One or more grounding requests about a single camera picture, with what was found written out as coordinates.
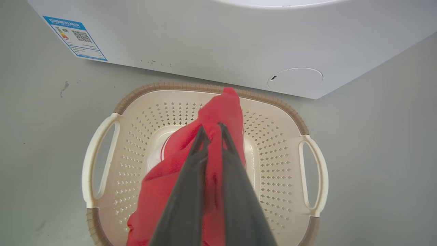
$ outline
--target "white washing machine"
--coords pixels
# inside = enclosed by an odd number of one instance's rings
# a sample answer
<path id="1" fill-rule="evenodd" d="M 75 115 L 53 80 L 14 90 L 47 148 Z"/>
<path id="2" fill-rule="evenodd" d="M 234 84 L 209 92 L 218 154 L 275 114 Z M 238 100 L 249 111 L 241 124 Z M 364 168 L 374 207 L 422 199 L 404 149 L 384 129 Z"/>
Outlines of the white washing machine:
<path id="1" fill-rule="evenodd" d="M 436 0 L 28 2 L 74 56 L 314 99 L 437 31 Z"/>

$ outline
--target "floor stain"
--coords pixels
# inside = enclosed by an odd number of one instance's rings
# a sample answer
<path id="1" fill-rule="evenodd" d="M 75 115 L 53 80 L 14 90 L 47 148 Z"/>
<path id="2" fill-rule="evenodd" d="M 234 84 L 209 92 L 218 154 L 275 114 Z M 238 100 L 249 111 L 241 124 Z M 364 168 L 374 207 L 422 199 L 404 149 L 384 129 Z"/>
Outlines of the floor stain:
<path id="1" fill-rule="evenodd" d="M 47 220 L 44 220 L 44 221 L 39 225 L 39 227 L 37 227 L 37 228 L 35 229 L 35 231 L 36 231 L 36 232 L 41 231 L 41 230 L 44 228 L 44 226 L 45 226 L 46 223 L 47 223 Z"/>
<path id="2" fill-rule="evenodd" d="M 68 84 L 68 80 L 67 81 L 65 81 L 65 85 L 64 85 L 64 88 L 61 90 L 61 98 L 62 98 L 62 92 L 63 91 L 65 91 L 67 88 L 68 88 L 68 86 L 69 86 L 69 84 Z"/>

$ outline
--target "red cloth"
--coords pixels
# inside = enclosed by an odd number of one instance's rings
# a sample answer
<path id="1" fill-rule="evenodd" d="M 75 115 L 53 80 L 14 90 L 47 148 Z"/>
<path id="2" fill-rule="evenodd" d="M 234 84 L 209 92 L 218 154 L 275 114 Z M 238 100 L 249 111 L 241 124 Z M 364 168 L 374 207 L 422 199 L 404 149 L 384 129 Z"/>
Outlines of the red cloth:
<path id="1" fill-rule="evenodd" d="M 205 177 L 203 239 L 206 246 L 225 244 L 225 226 L 222 201 L 222 141 L 218 123 L 224 123 L 245 165 L 243 148 L 243 113 L 239 97 L 232 88 L 225 88 L 201 110 L 198 118 L 179 129 L 169 138 L 164 160 L 143 179 L 138 207 L 128 220 L 130 228 L 126 246 L 146 246 L 153 236 L 179 171 L 202 125 L 208 138 L 208 164 Z"/>

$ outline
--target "laundry basket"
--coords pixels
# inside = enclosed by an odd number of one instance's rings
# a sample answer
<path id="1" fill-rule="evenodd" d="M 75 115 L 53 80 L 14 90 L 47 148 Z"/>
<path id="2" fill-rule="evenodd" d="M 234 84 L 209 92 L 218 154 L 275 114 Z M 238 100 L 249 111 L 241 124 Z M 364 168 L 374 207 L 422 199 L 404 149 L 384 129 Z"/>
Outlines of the laundry basket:
<path id="1" fill-rule="evenodd" d="M 127 95 L 91 139 L 83 164 L 82 192 L 87 223 L 98 246 L 124 246 L 127 220 L 136 210 L 147 159 L 198 110 L 223 92 L 204 84 L 157 83 Z M 312 245 L 328 193 L 325 160 L 297 112 L 283 101 L 236 90 L 244 117 L 246 172 L 278 246 Z M 98 193 L 93 193 L 97 152 L 115 125 Z M 319 171 L 314 207 L 308 203 L 302 146 L 311 148 Z"/>

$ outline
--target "label sticker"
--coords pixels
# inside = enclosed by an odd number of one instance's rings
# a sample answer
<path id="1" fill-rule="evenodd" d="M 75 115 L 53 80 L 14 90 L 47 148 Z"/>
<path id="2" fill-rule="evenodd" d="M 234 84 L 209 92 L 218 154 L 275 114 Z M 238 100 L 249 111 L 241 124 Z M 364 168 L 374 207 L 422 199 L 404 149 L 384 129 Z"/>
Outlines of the label sticker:
<path id="1" fill-rule="evenodd" d="M 76 56 L 108 61 L 82 23 L 43 17 Z"/>

